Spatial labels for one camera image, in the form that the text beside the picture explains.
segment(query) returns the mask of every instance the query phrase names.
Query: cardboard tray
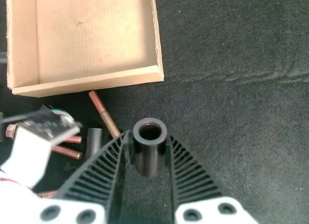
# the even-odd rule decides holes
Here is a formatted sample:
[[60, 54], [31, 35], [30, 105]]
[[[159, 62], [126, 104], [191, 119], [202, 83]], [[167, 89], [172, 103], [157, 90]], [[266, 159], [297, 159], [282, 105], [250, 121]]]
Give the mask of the cardboard tray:
[[7, 26], [13, 94], [164, 79], [155, 0], [7, 0]]

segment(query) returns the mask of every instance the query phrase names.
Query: black tube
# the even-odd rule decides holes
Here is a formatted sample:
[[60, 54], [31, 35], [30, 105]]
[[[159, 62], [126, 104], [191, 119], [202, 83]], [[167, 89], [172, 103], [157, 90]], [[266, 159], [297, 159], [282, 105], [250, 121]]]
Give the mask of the black tube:
[[167, 129], [158, 119], [139, 120], [133, 128], [135, 168], [142, 176], [159, 174], [165, 164]]
[[102, 129], [89, 128], [87, 133], [86, 159], [95, 155], [102, 147]]

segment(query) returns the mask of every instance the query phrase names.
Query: copper threaded rod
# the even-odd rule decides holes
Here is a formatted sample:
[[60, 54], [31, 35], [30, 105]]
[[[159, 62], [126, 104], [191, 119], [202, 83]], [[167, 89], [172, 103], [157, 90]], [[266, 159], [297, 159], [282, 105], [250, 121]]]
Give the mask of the copper threaded rod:
[[[16, 134], [16, 124], [9, 124], [8, 127], [6, 128], [5, 135], [8, 138], [14, 139], [15, 134]], [[81, 136], [71, 136], [64, 140], [66, 143], [81, 143], [82, 142], [82, 137]]]
[[52, 148], [52, 151], [73, 158], [75, 160], [79, 160], [80, 158], [82, 158], [81, 152], [63, 146], [54, 146]]
[[53, 191], [38, 193], [37, 195], [41, 198], [50, 198], [50, 197], [55, 196], [56, 193], [57, 193], [57, 190], [53, 190]]
[[82, 142], [82, 137], [81, 136], [71, 136], [67, 138], [65, 143], [81, 143]]
[[118, 130], [115, 122], [111, 118], [110, 114], [107, 112], [106, 108], [102, 104], [101, 100], [99, 99], [98, 95], [95, 91], [90, 91], [89, 96], [95, 105], [97, 111], [99, 112], [103, 122], [105, 123], [107, 129], [109, 130], [110, 134], [113, 138], [116, 138], [120, 135], [120, 131]]

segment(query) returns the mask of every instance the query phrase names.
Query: mounting hole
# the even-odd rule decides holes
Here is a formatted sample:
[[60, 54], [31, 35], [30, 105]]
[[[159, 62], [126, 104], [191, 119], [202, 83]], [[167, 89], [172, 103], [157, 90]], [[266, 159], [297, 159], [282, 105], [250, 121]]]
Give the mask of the mounting hole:
[[60, 213], [59, 206], [49, 206], [41, 213], [41, 219], [45, 222], [55, 219]]
[[197, 210], [186, 210], [183, 213], [183, 218], [188, 222], [196, 222], [202, 219], [202, 215]]
[[218, 209], [219, 209], [219, 212], [221, 214], [234, 214], [234, 213], [236, 213], [235, 207], [232, 206], [231, 204], [228, 204], [228, 203], [220, 204]]
[[84, 210], [76, 218], [78, 224], [91, 224], [96, 219], [96, 213], [93, 210]]
[[140, 127], [139, 133], [145, 140], [155, 140], [161, 136], [162, 129], [158, 124], [147, 123]]

